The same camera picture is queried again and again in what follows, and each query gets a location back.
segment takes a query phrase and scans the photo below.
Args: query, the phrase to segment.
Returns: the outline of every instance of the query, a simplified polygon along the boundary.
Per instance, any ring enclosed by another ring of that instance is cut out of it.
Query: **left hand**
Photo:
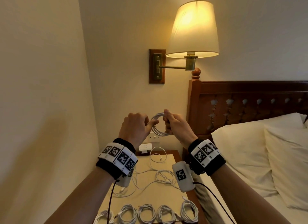
[[[122,123],[119,138],[128,141],[137,149],[150,134],[152,127],[158,123],[159,121],[154,119],[149,121],[146,114],[129,113]]]

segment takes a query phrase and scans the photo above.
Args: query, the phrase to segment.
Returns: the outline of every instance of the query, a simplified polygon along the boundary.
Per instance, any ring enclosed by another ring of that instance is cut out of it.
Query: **right hand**
[[[185,148],[188,148],[192,142],[198,139],[188,122],[181,115],[172,114],[167,109],[164,110],[164,114],[163,120],[166,123],[165,133],[174,135]]]

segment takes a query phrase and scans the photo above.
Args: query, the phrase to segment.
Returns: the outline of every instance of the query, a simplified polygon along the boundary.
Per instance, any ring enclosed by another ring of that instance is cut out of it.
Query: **forearm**
[[[290,224],[227,165],[220,167],[211,179],[238,224]]]
[[[68,196],[45,224],[91,224],[114,178],[96,167]]]

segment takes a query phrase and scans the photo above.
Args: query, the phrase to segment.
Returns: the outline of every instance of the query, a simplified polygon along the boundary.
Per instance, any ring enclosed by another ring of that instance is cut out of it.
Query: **beige wall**
[[[148,84],[148,49],[167,47],[177,8],[188,1],[79,0],[100,147],[129,112],[186,115],[191,74],[167,69],[164,85]],[[209,1],[221,54],[197,61],[202,80],[308,80],[306,0]],[[160,144],[181,148],[172,136]]]
[[[0,0],[0,223],[43,223],[98,152],[78,0]]]

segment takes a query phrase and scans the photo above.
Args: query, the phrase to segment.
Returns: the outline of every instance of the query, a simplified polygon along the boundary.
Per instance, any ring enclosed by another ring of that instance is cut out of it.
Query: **hand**
[[[128,141],[137,149],[150,134],[152,127],[158,123],[159,121],[154,119],[149,121],[146,114],[129,113],[122,123],[119,138]]]
[[[188,122],[183,119],[181,115],[172,114],[167,109],[164,110],[164,113],[165,116],[163,117],[163,120],[166,123],[165,133],[175,135],[185,148],[188,148],[192,142],[198,139],[190,128]]]

